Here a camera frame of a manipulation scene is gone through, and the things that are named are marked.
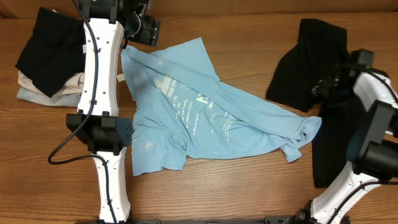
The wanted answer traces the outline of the light blue printed t-shirt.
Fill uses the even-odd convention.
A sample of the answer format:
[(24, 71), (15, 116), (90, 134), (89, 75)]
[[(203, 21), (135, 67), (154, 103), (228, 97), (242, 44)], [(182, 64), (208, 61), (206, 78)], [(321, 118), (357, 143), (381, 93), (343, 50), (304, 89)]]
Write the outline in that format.
[(188, 158), (237, 159), (276, 149), (292, 162), (322, 123), (223, 83), (199, 38), (150, 54), (128, 46), (121, 62), (137, 106), (136, 176), (182, 170)]

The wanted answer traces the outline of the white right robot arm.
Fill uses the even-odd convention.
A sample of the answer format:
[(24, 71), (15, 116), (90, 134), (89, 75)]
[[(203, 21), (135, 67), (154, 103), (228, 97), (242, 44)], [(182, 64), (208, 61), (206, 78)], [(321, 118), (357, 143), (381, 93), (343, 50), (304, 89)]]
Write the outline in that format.
[(346, 216), (368, 192), (397, 177), (397, 93), (388, 75), (358, 63), (340, 64), (317, 96), (325, 105), (322, 127), (313, 140), (313, 169), (321, 164), (339, 174), (296, 215), (267, 217), (265, 223), (349, 223)]

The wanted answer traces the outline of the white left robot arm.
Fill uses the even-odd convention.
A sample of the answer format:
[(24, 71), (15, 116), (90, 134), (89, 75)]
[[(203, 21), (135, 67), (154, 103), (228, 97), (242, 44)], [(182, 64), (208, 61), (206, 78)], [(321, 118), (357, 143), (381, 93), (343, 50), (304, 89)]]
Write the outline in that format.
[(88, 148), (98, 175), (97, 223), (131, 223), (125, 156), (132, 140), (132, 120), (119, 116), (119, 52), (128, 42), (155, 46), (160, 22), (146, 15), (149, 0), (75, 1), (83, 19), (86, 44), (85, 81), (68, 129)]

